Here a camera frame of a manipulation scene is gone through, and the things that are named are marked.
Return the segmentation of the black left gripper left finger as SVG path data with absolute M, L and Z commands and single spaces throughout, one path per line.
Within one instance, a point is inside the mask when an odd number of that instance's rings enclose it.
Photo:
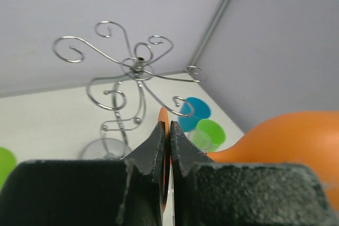
M 165 125 L 120 160 L 28 160 L 1 190 L 1 225 L 161 225 Z

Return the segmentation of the orange plastic wine glass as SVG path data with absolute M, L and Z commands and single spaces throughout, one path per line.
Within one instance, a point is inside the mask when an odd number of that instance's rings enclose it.
M 251 129 L 230 148 L 206 154 L 216 162 L 306 165 L 320 178 L 338 211 L 338 111 L 279 115 Z

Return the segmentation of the blue plastic wine glass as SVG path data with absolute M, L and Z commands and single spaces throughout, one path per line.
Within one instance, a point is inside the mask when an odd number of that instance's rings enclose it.
M 178 123 L 183 132 L 190 132 L 195 129 L 200 120 L 208 119 L 210 117 L 211 109 L 205 101 L 199 98 L 188 97 L 186 100 L 193 106 L 194 113 L 188 117 L 179 116 Z

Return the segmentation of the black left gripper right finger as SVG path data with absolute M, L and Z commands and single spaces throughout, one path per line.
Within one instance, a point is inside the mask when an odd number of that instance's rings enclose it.
M 319 178 L 300 164 L 217 163 L 170 127 L 175 225 L 338 225 Z

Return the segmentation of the chrome wine glass rack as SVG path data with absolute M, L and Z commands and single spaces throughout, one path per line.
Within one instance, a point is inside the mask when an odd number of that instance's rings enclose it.
M 85 87 L 85 92 L 89 100 L 99 108 L 113 112 L 115 118 L 114 120 L 104 121 L 100 125 L 100 137 L 88 143 L 80 151 L 78 156 L 80 160 L 117 160 L 131 153 L 127 133 L 137 129 L 145 119 L 147 111 L 146 93 L 149 93 L 149 95 L 164 108 L 166 113 L 170 112 L 174 115 L 187 118 L 193 116 L 197 111 L 197 107 L 180 96 L 173 96 L 173 103 L 176 107 L 181 105 L 187 106 L 189 108 L 188 112 L 180 113 L 178 110 L 170 108 L 146 85 L 146 81 L 153 78 L 167 79 L 166 76 L 155 73 L 153 64 L 173 50 L 173 41 L 161 35 L 152 35 L 147 39 L 147 42 L 138 42 L 134 46 L 131 46 L 126 29 L 121 24 L 113 21 L 98 22 L 94 27 L 94 31 L 102 38 L 110 38 L 112 36 L 113 26 L 118 27 L 122 31 L 126 42 L 129 56 L 122 61 L 110 57 L 83 38 L 72 35 L 58 37 L 52 44 L 52 51 L 59 59 L 64 62 L 77 64 L 84 61 L 85 55 L 76 47 L 70 46 L 69 48 L 79 55 L 77 59 L 68 59 L 58 52 L 58 46 L 61 42 L 77 40 L 104 58 L 118 64 L 123 72 L 120 76 L 93 78 Z M 111 97 L 110 105 L 99 102 L 92 93 L 93 85 L 108 80 L 113 82 L 113 86 L 111 89 L 104 90 L 103 94 Z M 120 111 L 126 108 L 128 98 L 120 89 L 120 86 L 123 82 L 130 81 L 134 82 L 137 86 L 138 108 L 133 116 L 122 118 Z

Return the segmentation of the right corner frame post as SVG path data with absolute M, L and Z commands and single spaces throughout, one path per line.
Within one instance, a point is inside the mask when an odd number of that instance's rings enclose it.
M 209 22 L 207 23 L 192 55 L 191 58 L 188 62 L 189 66 L 195 66 L 198 62 L 199 59 L 202 56 L 202 53 L 206 46 L 208 45 L 215 29 L 217 28 L 224 12 L 226 11 L 229 3 L 231 0 L 219 0 Z

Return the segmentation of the clear flute glass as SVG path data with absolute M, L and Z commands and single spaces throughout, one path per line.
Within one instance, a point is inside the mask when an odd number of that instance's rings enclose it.
M 211 137 L 202 130 L 194 129 L 190 131 L 188 139 L 203 152 L 209 152 L 212 148 Z

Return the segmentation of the green wine glass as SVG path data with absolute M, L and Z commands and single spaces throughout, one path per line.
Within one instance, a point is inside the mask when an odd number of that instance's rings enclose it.
M 2 188 L 11 171 L 16 167 L 16 157 L 10 150 L 0 147 L 0 187 Z
M 215 152 L 227 139 L 224 129 L 215 121 L 202 119 L 197 123 L 197 129 L 203 131 L 211 140 L 209 152 Z

